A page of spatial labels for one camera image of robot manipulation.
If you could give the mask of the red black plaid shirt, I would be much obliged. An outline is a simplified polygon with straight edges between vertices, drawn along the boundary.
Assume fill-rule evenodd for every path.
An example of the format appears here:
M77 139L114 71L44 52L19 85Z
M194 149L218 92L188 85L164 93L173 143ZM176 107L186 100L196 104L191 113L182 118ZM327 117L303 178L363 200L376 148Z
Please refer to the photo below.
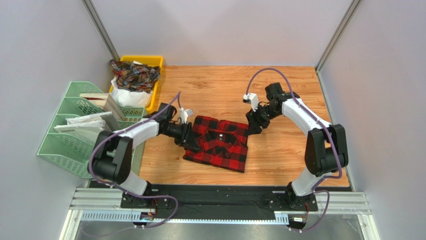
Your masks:
M192 131L199 150L185 151L183 159L244 173L248 155L249 125L198 115Z

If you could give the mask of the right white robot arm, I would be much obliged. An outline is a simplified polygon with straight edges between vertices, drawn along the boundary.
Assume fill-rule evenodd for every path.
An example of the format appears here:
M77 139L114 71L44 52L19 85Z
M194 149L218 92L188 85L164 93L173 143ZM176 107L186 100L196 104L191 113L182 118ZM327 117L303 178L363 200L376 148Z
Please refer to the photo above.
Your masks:
M251 106L246 113L249 134L257 135L266 129L270 121L284 116L295 123L306 136L305 168L287 185L284 203L292 210L305 206L315 188L333 173L342 174L349 163L346 131L340 124L331 124L312 110L294 92L283 91L280 83L265 88L268 102L262 105L255 93L245 93L244 103Z

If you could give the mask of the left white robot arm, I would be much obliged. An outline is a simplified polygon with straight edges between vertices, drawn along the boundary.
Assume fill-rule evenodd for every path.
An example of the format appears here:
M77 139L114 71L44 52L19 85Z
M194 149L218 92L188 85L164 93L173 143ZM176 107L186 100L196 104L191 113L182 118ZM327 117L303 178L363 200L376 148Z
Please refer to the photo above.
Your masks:
M131 170L133 151L146 140L165 135L185 150L200 149L188 117L191 109L161 103L158 111L117 131L101 131L88 163L89 173L100 182L118 187L133 196L143 196L150 184Z

